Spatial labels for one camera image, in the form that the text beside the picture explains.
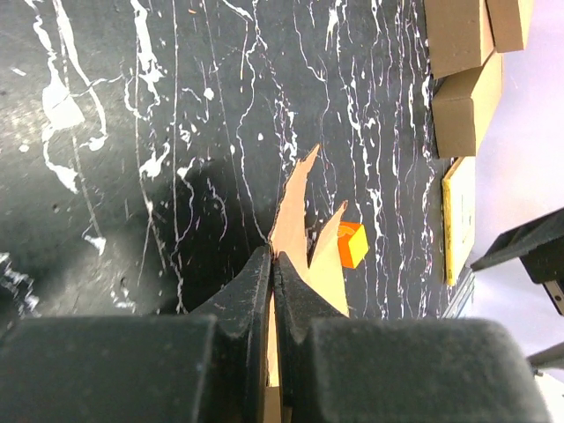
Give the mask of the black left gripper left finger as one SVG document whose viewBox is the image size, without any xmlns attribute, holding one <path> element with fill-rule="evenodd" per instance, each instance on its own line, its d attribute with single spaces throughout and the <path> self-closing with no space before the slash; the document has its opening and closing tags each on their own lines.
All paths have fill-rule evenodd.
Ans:
<svg viewBox="0 0 564 423">
<path fill-rule="evenodd" d="M 260 422 L 271 252 L 187 315 L 26 319 L 1 338 L 4 422 Z"/>
</svg>

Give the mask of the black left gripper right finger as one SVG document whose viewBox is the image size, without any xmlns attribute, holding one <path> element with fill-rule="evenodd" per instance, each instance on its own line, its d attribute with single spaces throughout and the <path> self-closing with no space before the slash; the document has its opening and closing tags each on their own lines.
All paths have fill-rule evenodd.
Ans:
<svg viewBox="0 0 564 423">
<path fill-rule="evenodd" d="M 547 422 L 531 367 L 498 323 L 350 319 L 273 268 L 285 422 Z"/>
</svg>

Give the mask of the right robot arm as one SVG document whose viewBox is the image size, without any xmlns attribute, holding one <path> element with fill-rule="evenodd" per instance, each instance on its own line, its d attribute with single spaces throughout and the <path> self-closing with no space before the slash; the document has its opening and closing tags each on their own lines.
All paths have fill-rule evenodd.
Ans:
<svg viewBox="0 0 564 423">
<path fill-rule="evenodd" d="M 563 209 L 500 234 L 470 267 L 482 271 L 516 258 L 531 282 L 544 287 L 557 313 L 563 315 Z"/>
</svg>

